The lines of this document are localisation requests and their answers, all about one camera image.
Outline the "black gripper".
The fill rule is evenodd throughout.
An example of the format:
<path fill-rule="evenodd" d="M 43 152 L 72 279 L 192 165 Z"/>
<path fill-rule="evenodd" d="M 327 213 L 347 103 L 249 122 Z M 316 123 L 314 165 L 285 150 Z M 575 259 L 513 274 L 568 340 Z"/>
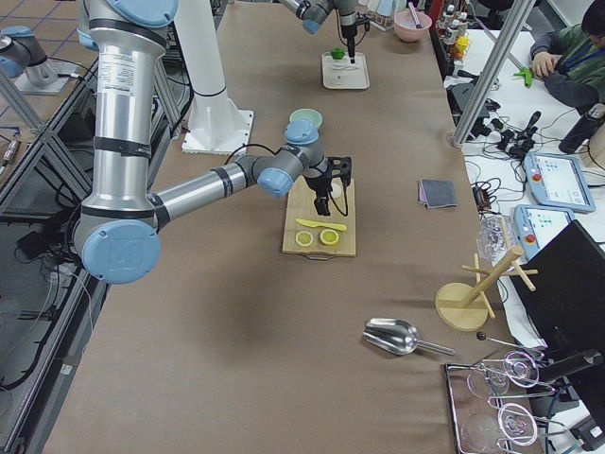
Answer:
<path fill-rule="evenodd" d="M 340 16 L 340 34 L 348 45 L 348 57 L 350 63 L 355 63 L 354 39 L 357 34 L 356 15 L 348 14 Z"/>
<path fill-rule="evenodd" d="M 306 184 L 316 193 L 315 209 L 322 216 L 330 215 L 328 196 L 332 190 L 331 170 L 329 162 L 319 162 L 303 172 Z"/>

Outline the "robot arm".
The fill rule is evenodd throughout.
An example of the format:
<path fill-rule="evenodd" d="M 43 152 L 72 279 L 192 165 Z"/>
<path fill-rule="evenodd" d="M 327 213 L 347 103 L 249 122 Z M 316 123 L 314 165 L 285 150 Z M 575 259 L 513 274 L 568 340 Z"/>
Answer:
<path fill-rule="evenodd" d="M 351 63 L 355 63 L 355 38 L 358 29 L 369 29 L 365 14 L 357 11 L 357 2 L 350 0 L 282 0 L 281 4 L 302 21 L 302 27 L 310 34 L 319 31 L 332 12 L 337 15 L 337 26 L 341 42 L 346 46 Z"/>
<path fill-rule="evenodd" d="M 307 120 L 287 125 L 285 143 L 272 156 L 244 156 L 157 194 L 147 189 L 151 158 L 151 107 L 156 65 L 169 25 L 181 52 L 218 53 L 216 28 L 205 1 L 82 1 L 79 32 L 98 50 L 94 177 L 80 206 L 74 247 L 84 268 L 109 284 L 146 276 L 161 250 L 159 231 L 172 219 L 230 197 L 252 185 L 284 196 L 298 178 L 328 211 L 332 163 Z"/>

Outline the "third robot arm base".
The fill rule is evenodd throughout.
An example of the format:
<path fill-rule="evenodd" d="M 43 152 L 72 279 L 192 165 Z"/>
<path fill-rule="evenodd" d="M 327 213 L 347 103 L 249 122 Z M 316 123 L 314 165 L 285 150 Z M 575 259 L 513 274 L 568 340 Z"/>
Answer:
<path fill-rule="evenodd" d="M 24 95 L 58 95 L 70 79 L 77 79 L 77 66 L 52 62 L 27 26 L 1 30 L 1 71 Z"/>

